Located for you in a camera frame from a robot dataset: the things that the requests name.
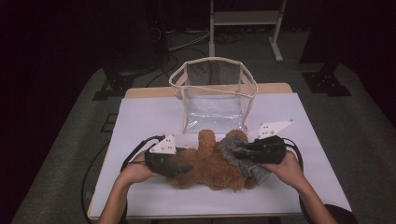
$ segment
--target furry toy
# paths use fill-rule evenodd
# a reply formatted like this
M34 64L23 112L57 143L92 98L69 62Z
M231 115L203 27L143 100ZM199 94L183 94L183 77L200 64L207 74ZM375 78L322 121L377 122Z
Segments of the furry toy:
M245 133L233 130L227 133L226 138L242 139L247 142ZM190 166L192 169L185 174L174 178L167 178L176 188L186 189L195 184L206 184L213 190L242 188L253 189L256 180L244 174L240 169L226 161L216 142L216 136L211 130L202 130L198 135L198 148L187 148L178 152L170 159L175 166Z

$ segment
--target floor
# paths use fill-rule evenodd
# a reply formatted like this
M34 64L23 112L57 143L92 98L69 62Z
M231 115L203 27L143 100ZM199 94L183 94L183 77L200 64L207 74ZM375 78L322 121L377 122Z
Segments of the floor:
M331 162L360 224L396 221L396 132L359 77L340 64L335 75L351 96L312 93L302 72L318 71L322 64L299 64L308 32L281 32L278 45L284 57L277 63L268 43L270 32L226 35L235 40L216 45L216 54L242 62L257 82L287 82L299 94L318 139ZM171 47L197 35L170 34ZM173 52L163 70L171 75L182 63L207 56L207 42ZM168 86L161 69L137 77L133 87ZM111 114L121 97L93 101L106 81L103 69L92 74L41 167L12 223L88 223L97 177L111 138ZM161 223L180 223L161 220ZM150 223L133 220L130 223ZM268 223L266 218L185 220L185 223ZM306 223L301 216L282 217L281 223Z

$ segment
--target shelf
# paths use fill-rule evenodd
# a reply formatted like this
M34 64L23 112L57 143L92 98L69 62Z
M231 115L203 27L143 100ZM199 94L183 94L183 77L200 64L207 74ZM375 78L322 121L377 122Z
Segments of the shelf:
M215 12L214 25L276 24L278 10Z

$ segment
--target person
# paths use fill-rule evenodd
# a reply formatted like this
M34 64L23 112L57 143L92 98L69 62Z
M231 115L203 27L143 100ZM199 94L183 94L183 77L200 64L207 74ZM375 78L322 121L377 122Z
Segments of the person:
M144 161L144 154L143 152L137 155L134 161ZM315 223L337 223L305 178L292 152L287 151L285 158L280 164L260 164L260 166L271 171L285 184L297 190L304 202L305 210ZM145 181L153 176L158 176L158 174L151 172L144 164L131 163L128 165L116 178L98 223L119 223L127 204L129 188L132 184Z

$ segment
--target stuffed animal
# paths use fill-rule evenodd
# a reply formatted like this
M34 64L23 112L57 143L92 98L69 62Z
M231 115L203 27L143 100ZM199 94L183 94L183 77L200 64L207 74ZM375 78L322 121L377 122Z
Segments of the stuffed animal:
M226 138L234 138L248 141L245 133L233 130L227 133ZM185 174L167 178L169 183L176 188L186 189L195 184L206 184L213 190L242 188L253 189L256 181L243 174L237 166L226 161L216 142L216 136L211 130L202 130L198 134L198 148L186 148L170 159L170 163L179 167L192 167Z

